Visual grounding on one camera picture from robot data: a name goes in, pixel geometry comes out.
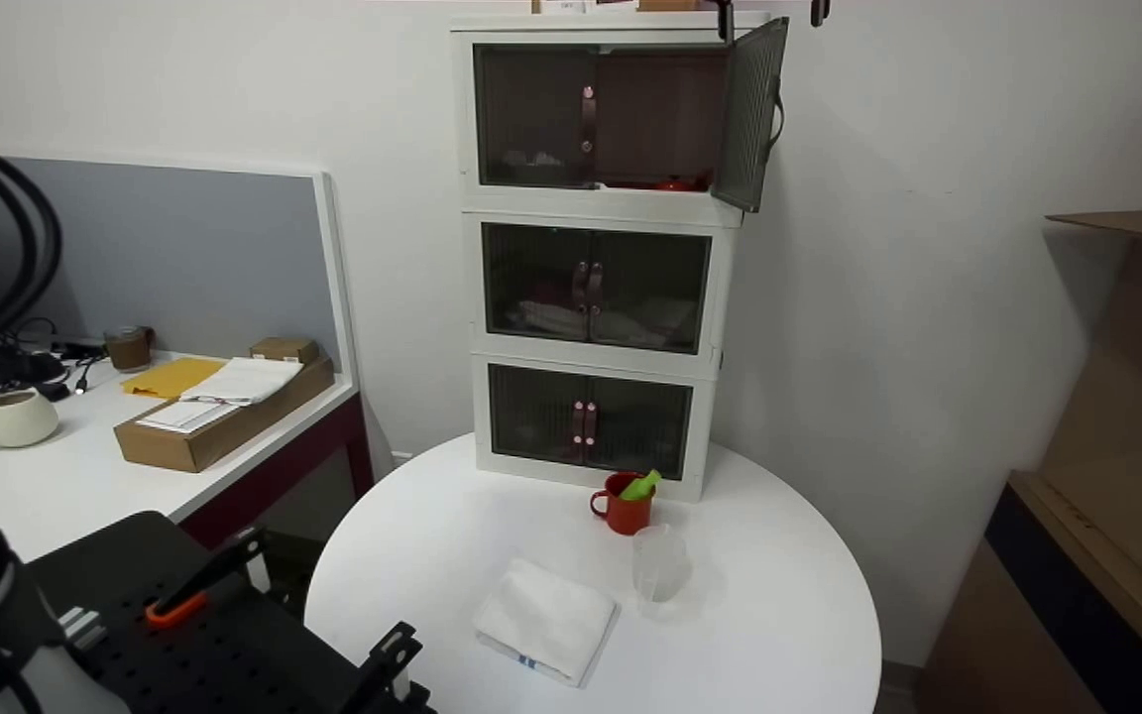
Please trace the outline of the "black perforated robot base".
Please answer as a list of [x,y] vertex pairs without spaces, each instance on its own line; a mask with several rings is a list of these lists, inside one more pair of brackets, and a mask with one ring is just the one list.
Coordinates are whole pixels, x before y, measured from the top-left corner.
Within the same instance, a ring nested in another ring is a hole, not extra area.
[[79,660],[129,714],[342,714],[360,662],[260,592],[231,595],[178,632],[142,608],[211,553],[157,512],[125,514],[29,562],[58,616],[91,612]]

